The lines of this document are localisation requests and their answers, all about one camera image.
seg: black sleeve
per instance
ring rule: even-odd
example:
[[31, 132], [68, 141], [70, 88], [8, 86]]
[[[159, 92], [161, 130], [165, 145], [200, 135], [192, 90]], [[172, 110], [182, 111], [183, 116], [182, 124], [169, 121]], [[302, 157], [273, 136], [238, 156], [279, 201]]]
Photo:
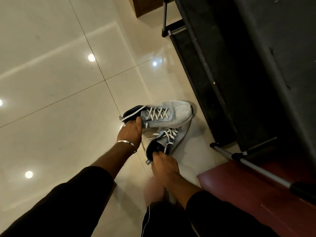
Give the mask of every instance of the black sleeve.
[[186, 205], [189, 218], [204, 236], [278, 236], [270, 227], [207, 191], [195, 193]]
[[86, 167], [56, 186], [0, 236], [91, 236], [112, 191], [101, 167]]

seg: black pants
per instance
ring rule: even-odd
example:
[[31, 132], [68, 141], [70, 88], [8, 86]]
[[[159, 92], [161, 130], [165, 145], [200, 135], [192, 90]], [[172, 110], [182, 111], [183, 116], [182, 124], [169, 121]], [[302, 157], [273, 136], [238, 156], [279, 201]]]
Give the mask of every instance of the black pants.
[[197, 237], [184, 209], [168, 202], [154, 202], [147, 207], [141, 237], [187, 236]]

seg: bracelet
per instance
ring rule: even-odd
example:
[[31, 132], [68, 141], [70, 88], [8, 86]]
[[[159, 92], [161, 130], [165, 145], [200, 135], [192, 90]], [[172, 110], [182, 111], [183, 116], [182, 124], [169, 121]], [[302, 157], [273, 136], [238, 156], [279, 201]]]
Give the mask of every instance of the bracelet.
[[134, 148], [135, 148], [135, 151], [133, 152], [133, 154], [135, 154], [135, 153], [137, 152], [137, 149], [136, 149], [135, 145], [134, 145], [132, 142], [130, 142], [130, 141], [125, 141], [125, 140], [120, 140], [120, 141], [118, 141], [117, 143], [119, 143], [119, 142], [129, 143], [130, 145], [134, 146]]

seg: tiled floor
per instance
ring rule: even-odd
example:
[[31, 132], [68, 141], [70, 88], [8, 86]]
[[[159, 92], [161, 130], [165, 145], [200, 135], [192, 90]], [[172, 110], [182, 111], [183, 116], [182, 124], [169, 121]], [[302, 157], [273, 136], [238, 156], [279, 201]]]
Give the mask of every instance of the tiled floor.
[[[193, 183], [225, 161], [209, 148], [202, 111], [161, 37], [161, 8], [136, 19], [128, 0], [2, 0], [0, 13], [0, 232], [106, 152], [118, 116], [135, 105], [192, 103], [195, 117], [174, 157]], [[171, 3], [168, 22], [180, 18]], [[140, 148], [124, 165], [93, 236], [140, 236], [145, 160]]]

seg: shoe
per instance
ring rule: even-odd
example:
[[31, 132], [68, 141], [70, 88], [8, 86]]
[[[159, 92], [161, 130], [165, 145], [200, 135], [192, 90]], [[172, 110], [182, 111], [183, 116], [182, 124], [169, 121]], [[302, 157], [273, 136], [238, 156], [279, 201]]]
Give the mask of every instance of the shoe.
[[192, 119], [193, 108], [182, 100], [171, 100], [155, 105], [138, 105], [126, 111], [120, 120], [126, 124], [140, 116], [143, 128], [169, 127], [178, 128]]
[[153, 139], [146, 149], [146, 163], [149, 165], [153, 161], [153, 152], [163, 151], [169, 155], [179, 144], [188, 132], [191, 121], [178, 128], [159, 128], [157, 133], [153, 134]]

